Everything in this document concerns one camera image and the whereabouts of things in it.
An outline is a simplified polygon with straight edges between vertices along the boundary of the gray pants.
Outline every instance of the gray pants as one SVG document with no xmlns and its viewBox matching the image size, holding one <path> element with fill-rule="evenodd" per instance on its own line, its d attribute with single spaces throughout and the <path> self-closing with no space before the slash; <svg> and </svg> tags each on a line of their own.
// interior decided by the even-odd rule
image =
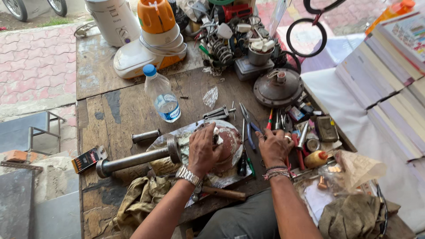
<svg viewBox="0 0 425 239">
<path fill-rule="evenodd" d="M 197 239 L 234 239 L 243 235 L 249 239 L 280 238 L 270 188 L 242 204 L 218 210 Z"/>
</svg>

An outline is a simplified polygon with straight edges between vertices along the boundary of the grass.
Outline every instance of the grass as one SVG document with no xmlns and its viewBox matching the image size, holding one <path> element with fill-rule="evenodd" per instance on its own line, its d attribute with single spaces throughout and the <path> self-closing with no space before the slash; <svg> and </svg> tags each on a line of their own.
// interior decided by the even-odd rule
<svg viewBox="0 0 425 239">
<path fill-rule="evenodd" d="M 73 22 L 74 21 L 72 19 L 56 17 L 56 18 L 51 18 L 50 21 L 48 21 L 46 23 L 37 25 L 37 27 L 55 26 L 55 25 L 73 23 Z"/>
</svg>

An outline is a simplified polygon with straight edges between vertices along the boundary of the blue bottle cap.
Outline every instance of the blue bottle cap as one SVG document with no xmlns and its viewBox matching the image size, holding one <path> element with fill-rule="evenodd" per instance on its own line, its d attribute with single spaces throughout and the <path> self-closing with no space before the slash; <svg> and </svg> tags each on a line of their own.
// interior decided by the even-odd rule
<svg viewBox="0 0 425 239">
<path fill-rule="evenodd" d="M 144 73 L 145 76 L 151 77 L 151 76 L 155 75 L 156 68 L 152 64 L 147 64 L 143 67 L 143 73 Z"/>
</svg>

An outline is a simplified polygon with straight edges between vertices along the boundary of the wooden hammer handle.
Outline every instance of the wooden hammer handle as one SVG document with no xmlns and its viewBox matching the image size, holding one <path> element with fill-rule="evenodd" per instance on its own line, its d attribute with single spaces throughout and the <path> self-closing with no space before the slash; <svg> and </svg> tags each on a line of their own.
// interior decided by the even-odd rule
<svg viewBox="0 0 425 239">
<path fill-rule="evenodd" d="M 203 193 L 209 193 L 211 195 L 222 196 L 233 198 L 241 201 L 245 201 L 247 199 L 246 193 L 241 193 L 233 190 L 226 190 L 221 188 L 212 188 L 208 186 L 202 186 Z"/>
</svg>

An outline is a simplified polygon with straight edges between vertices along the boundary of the blue-handled pliers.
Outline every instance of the blue-handled pliers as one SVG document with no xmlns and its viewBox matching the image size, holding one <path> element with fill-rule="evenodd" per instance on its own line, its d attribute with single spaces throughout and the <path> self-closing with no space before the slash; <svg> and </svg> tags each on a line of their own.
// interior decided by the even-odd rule
<svg viewBox="0 0 425 239">
<path fill-rule="evenodd" d="M 251 145 L 252 150 L 255 150 L 255 145 L 254 142 L 252 141 L 252 137 L 251 137 L 251 127 L 254 128 L 255 131 L 259 131 L 261 132 L 261 129 L 259 129 L 259 127 L 257 127 L 251 120 L 251 118 L 249 117 L 249 113 L 247 111 L 247 109 L 245 108 L 245 106 L 242 103 L 239 103 L 239 105 L 241 106 L 241 110 L 242 110 L 242 114 L 244 115 L 244 118 L 246 120 L 246 129 L 247 129 L 247 134 L 248 134 L 248 141 L 249 141 L 249 145 Z"/>
</svg>

